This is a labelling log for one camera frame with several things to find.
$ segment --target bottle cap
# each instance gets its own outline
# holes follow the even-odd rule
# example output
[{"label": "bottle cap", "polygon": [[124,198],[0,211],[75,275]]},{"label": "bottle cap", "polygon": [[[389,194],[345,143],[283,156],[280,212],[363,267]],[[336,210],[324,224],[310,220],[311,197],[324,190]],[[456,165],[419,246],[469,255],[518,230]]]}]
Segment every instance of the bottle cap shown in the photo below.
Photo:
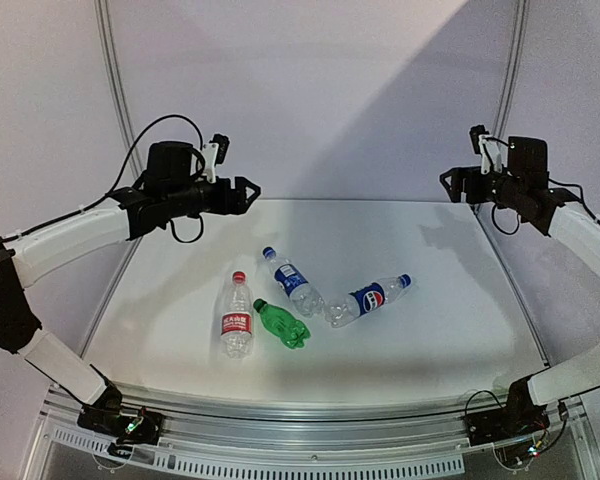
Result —
[{"label": "bottle cap", "polygon": [[275,257],[276,251],[271,247],[265,247],[265,249],[262,251],[262,255],[264,256],[264,258]]},{"label": "bottle cap", "polygon": [[260,313],[260,310],[262,310],[262,308],[266,304],[267,304],[267,302],[265,302],[264,300],[262,300],[261,298],[259,298],[255,302],[253,302],[253,308],[256,309],[256,312]]},{"label": "bottle cap", "polygon": [[233,272],[233,283],[235,284],[243,284],[245,281],[247,280],[247,276],[244,274],[244,272]]},{"label": "bottle cap", "polygon": [[400,279],[402,288],[407,288],[409,285],[411,285],[411,277],[406,273],[404,275],[400,275],[398,278]]}]

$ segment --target white table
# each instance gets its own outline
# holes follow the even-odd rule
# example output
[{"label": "white table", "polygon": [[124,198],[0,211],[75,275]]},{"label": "white table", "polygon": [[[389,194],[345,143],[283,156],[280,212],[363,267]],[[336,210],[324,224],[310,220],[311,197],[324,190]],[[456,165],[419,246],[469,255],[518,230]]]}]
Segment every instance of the white table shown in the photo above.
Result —
[{"label": "white table", "polygon": [[[543,368],[502,266],[466,205],[258,200],[242,217],[205,216],[195,245],[142,240],[89,345],[113,381],[225,400],[352,406],[457,399]],[[182,238],[197,222],[181,220]],[[236,269],[255,298],[293,312],[260,259],[288,254],[325,299],[408,273],[395,304],[289,350],[255,316],[244,360],[219,348],[218,292]]]}]

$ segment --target crumpled bottle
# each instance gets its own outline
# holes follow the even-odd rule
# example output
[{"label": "crumpled bottle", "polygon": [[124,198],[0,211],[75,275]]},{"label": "crumpled bottle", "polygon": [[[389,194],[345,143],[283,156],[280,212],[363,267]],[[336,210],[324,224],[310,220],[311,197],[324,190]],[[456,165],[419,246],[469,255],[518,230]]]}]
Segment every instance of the crumpled bottle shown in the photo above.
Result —
[{"label": "crumpled bottle", "polygon": [[286,347],[302,348],[304,341],[311,337],[307,326],[284,308],[269,305],[261,298],[253,303],[253,308],[260,314],[264,328],[278,337]]}]

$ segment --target white wall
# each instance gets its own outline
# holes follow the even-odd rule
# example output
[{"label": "white wall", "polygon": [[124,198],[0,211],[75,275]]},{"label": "white wall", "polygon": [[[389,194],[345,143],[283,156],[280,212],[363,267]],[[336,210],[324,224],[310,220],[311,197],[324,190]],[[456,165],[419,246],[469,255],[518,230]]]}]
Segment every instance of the white wall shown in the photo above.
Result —
[{"label": "white wall", "polygon": [[[116,1],[131,116],[171,111],[274,198],[443,200],[495,116],[515,1]],[[150,141],[192,138],[186,124]]]},{"label": "white wall", "polygon": [[[600,0],[531,2],[507,133],[546,140],[551,176],[581,183],[600,213]],[[496,235],[550,358],[599,343],[600,279],[528,226],[514,237]],[[585,402],[600,447],[600,391]]]},{"label": "white wall", "polygon": [[[0,2],[0,233],[96,198],[123,156],[93,2]],[[93,254],[27,292],[42,323],[72,348],[122,252]],[[18,477],[47,385],[0,350],[0,479]]]}]

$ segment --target pepsi bottle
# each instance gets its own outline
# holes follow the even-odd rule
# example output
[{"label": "pepsi bottle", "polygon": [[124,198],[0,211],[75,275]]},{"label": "pepsi bottle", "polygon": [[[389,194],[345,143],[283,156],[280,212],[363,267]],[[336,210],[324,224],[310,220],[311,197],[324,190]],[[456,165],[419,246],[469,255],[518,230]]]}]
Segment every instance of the pepsi bottle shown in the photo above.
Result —
[{"label": "pepsi bottle", "polygon": [[333,328],[344,327],[356,318],[377,310],[387,303],[401,298],[411,285],[409,275],[382,278],[357,292],[327,304],[324,307],[325,319]]}]

